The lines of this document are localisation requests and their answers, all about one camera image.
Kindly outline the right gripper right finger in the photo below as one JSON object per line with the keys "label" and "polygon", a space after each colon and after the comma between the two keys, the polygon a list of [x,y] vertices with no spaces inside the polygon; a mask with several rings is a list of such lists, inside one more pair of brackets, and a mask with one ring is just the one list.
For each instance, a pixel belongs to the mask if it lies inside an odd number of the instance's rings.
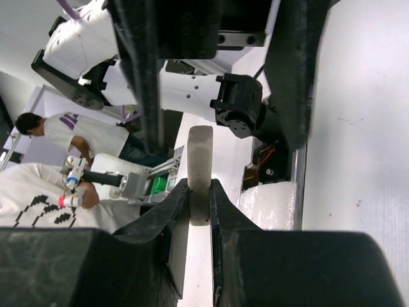
{"label": "right gripper right finger", "polygon": [[263,230],[210,189],[215,306],[402,306],[386,258],[362,232]]}

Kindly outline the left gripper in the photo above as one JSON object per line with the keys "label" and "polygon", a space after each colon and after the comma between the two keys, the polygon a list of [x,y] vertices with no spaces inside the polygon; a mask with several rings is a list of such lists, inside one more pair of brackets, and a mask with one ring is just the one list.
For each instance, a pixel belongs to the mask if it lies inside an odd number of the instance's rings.
{"label": "left gripper", "polygon": [[[148,152],[162,148],[158,57],[212,59],[218,50],[261,47],[272,4],[264,0],[107,2],[121,69],[143,112]],[[285,0],[279,5],[265,75],[269,102],[290,150],[302,148],[309,135],[317,53],[331,6],[325,0]]]}

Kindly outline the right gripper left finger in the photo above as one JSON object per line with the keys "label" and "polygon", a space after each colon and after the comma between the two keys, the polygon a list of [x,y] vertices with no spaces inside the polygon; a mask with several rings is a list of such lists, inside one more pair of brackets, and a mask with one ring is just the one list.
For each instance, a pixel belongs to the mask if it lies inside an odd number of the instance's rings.
{"label": "right gripper left finger", "polygon": [[35,198],[1,228],[2,306],[176,306],[183,295],[189,188],[108,233],[43,225],[56,212]]}

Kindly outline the beige eraser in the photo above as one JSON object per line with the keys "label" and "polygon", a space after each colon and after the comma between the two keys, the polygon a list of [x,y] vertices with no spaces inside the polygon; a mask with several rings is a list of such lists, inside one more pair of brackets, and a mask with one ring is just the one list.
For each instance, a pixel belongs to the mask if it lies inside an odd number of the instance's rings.
{"label": "beige eraser", "polygon": [[213,128],[204,125],[192,127],[187,141],[187,183],[192,226],[209,224],[212,158]]}

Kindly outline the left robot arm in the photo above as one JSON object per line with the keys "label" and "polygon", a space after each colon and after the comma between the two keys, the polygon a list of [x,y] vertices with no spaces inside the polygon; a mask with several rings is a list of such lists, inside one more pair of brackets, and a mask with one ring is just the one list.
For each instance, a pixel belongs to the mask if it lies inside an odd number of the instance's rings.
{"label": "left robot arm", "polygon": [[[164,141],[163,110],[202,117],[290,150],[309,135],[316,60],[332,1],[92,1],[66,9],[31,67],[88,109],[134,106],[149,150]],[[166,72],[167,60],[266,47],[255,72]]]}

